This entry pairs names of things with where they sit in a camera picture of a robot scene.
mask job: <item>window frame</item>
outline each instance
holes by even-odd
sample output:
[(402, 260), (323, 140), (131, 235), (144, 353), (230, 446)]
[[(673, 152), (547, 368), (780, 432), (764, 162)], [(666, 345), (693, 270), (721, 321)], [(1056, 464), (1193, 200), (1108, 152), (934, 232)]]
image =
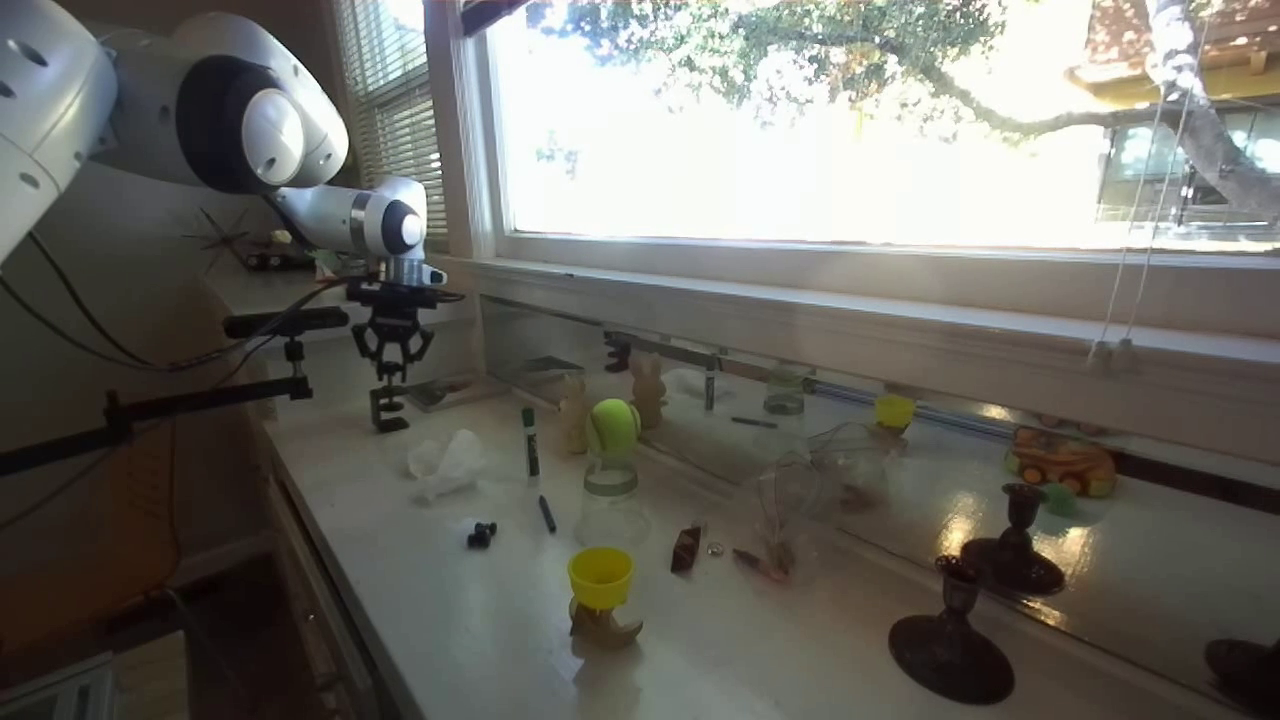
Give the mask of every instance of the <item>window frame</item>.
[(429, 36), (456, 287), (1280, 464), (1280, 255), (514, 235), (485, 36), (449, 7)]

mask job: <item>small figurine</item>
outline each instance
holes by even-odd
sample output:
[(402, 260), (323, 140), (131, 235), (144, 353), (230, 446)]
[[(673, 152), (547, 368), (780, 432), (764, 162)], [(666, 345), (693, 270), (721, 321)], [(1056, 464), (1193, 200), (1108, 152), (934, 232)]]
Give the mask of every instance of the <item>small figurine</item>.
[(588, 455), (588, 432), (593, 432), (593, 409), (588, 409), (588, 381), (586, 371), (564, 371), (562, 376), (562, 395), (557, 395), (557, 436), (562, 436), (562, 455)]
[(1049, 428), (1020, 423), (1009, 443), (1009, 472), (1026, 483), (1065, 483), (1077, 494), (1112, 494), (1118, 458), (1108, 446)]
[(636, 353), (633, 355), (633, 402), (639, 411), (639, 432), (666, 428), (666, 368), (657, 355)]

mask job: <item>toy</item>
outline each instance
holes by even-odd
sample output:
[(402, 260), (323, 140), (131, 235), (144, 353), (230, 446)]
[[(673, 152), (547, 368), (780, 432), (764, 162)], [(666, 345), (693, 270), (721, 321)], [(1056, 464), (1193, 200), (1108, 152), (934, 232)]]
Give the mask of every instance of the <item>toy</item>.
[(1118, 493), (1118, 458), (1108, 446), (1020, 423), (1009, 443), (1009, 472), (1026, 483), (1065, 483), (1077, 494), (1112, 494)]

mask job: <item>yellow cup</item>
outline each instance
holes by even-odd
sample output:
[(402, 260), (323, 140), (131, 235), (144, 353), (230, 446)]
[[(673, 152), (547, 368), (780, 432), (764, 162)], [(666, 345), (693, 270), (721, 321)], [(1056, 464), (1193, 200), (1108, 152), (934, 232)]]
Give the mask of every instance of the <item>yellow cup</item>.
[(621, 546), (586, 546), (569, 559), (572, 605), (611, 612), (627, 605), (633, 556)]

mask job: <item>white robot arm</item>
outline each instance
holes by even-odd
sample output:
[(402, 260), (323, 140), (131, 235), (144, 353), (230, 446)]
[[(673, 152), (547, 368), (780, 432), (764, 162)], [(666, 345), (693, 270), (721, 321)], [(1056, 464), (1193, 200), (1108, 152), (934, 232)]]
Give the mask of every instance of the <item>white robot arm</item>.
[(320, 247), (390, 255), (411, 287), (424, 262), (424, 182), (328, 189), (347, 127), (317, 75), (260, 23), (191, 14), (172, 36), (102, 33), (54, 0), (0, 0), (0, 260), (85, 160), (268, 194)]

